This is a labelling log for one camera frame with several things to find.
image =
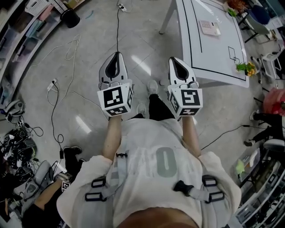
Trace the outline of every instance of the white chair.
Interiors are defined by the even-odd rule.
[[[259,58],[255,59],[254,57],[251,57],[251,60],[255,63],[257,69],[256,73],[261,74],[261,78],[259,80],[260,84],[262,84],[262,76],[264,74],[269,78],[271,82],[278,80],[279,76],[276,73],[276,69],[280,71],[282,69],[278,57],[281,55],[284,49],[285,47],[282,47],[281,50],[277,53],[268,53],[265,56],[261,55],[261,60]]]

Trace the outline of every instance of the black shoe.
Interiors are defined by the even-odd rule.
[[[247,139],[247,140],[244,141],[244,145],[246,147],[252,147],[254,144],[255,144],[255,141],[250,140],[250,139]]]
[[[68,154],[74,154],[74,155],[79,155],[82,153],[82,149],[78,146],[73,146],[73,147],[64,147],[63,148],[64,153]]]

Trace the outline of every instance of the power strip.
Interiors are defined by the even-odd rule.
[[[47,87],[47,90],[50,91],[56,82],[57,82],[57,79],[56,79],[56,78],[53,79],[53,81],[52,81],[52,82],[50,83],[50,85]]]
[[[118,7],[123,11],[123,12],[126,12],[126,7],[124,7],[123,4],[119,4]]]

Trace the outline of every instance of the black buckle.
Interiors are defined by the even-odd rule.
[[[214,187],[217,186],[217,180],[210,175],[202,176],[202,182],[205,187]]]
[[[102,201],[105,202],[107,198],[103,199],[103,195],[101,192],[95,192],[95,193],[86,193],[85,194],[85,201]]]
[[[215,195],[221,194],[222,196],[220,198],[213,198]],[[220,201],[224,199],[224,193],[222,191],[217,191],[209,194],[209,201],[205,201],[205,203],[209,204],[212,202]]]
[[[185,196],[189,197],[190,196],[189,193],[193,187],[194,187],[193,185],[186,185],[182,180],[180,180],[174,186],[173,191],[180,191]]]
[[[118,153],[116,153],[116,157],[121,157],[121,158],[123,158],[123,157],[125,157],[125,158],[127,158],[128,157],[128,154],[127,153],[120,153],[120,154],[118,154]]]
[[[105,184],[106,184],[106,177],[102,176],[102,177],[99,177],[99,178],[93,180],[91,183],[91,187],[92,188],[103,187],[103,186],[105,186]]]

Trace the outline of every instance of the black pants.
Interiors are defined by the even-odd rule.
[[[82,160],[77,161],[75,154],[72,153],[72,150],[69,150],[68,148],[64,150],[64,154],[65,154],[65,168],[67,172],[72,175],[71,182],[73,182],[73,180],[75,180],[77,174],[81,169]]]
[[[261,120],[271,125],[271,127],[268,127],[266,130],[260,132],[259,134],[253,137],[253,140],[255,142],[263,140],[268,136],[272,136],[275,139],[284,140],[282,130],[282,117],[280,115],[260,113],[254,114],[253,119]]]
[[[157,94],[150,95],[150,105],[149,105],[150,119],[161,121],[165,119],[175,119],[174,115],[171,113],[169,108],[160,100]],[[144,118],[141,113],[134,116],[134,118]]]

